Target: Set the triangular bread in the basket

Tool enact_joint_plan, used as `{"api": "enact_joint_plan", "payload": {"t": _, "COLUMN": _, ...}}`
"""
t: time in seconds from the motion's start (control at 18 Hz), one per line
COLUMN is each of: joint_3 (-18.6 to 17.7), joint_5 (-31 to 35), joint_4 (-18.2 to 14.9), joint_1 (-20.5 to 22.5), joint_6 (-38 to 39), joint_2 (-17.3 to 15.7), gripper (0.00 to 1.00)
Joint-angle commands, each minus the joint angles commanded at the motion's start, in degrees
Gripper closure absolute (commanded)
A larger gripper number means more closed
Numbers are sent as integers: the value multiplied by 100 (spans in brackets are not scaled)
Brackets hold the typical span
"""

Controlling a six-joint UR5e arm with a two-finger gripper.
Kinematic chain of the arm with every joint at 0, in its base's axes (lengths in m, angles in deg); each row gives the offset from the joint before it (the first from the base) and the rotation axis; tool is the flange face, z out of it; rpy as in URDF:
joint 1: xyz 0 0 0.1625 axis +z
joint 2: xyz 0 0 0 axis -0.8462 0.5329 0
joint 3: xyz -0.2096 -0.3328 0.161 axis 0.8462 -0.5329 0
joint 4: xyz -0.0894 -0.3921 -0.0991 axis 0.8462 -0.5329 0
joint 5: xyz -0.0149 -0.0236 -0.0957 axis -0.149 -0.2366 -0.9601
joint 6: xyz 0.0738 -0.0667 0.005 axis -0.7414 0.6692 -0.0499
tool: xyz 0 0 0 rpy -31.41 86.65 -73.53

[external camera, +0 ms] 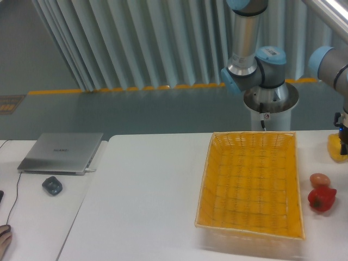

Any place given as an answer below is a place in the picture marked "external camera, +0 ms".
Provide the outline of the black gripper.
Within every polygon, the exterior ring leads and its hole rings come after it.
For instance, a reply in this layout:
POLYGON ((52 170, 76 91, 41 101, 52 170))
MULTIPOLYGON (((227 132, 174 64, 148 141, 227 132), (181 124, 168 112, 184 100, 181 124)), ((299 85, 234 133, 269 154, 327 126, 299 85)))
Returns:
POLYGON ((347 155, 347 113, 335 113, 333 124, 339 128, 338 136, 340 141, 343 142, 341 144, 340 154, 347 155))

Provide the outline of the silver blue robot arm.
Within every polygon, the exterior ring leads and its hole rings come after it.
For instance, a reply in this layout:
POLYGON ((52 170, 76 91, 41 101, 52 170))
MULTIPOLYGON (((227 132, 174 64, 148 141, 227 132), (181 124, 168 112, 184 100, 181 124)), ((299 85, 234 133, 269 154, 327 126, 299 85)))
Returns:
MULTIPOLYGON (((221 70, 233 93, 244 93, 253 131, 288 131, 298 91, 285 82, 285 51, 275 46, 256 47, 260 16, 267 1, 228 1, 235 14, 232 56, 221 70)), ((347 51, 330 46, 316 49, 309 58, 312 75, 344 98, 343 110, 334 116, 338 127, 338 152, 347 154, 347 51)))

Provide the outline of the person's hand on mouse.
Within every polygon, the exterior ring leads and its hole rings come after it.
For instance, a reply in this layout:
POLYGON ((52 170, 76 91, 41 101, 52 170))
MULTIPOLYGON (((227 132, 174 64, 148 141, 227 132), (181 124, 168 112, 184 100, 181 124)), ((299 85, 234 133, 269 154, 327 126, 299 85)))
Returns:
POLYGON ((3 258, 5 251, 7 250, 8 246, 11 243, 12 240, 12 231, 10 225, 2 225, 1 226, 1 237, 0 237, 0 255, 1 259, 3 258))

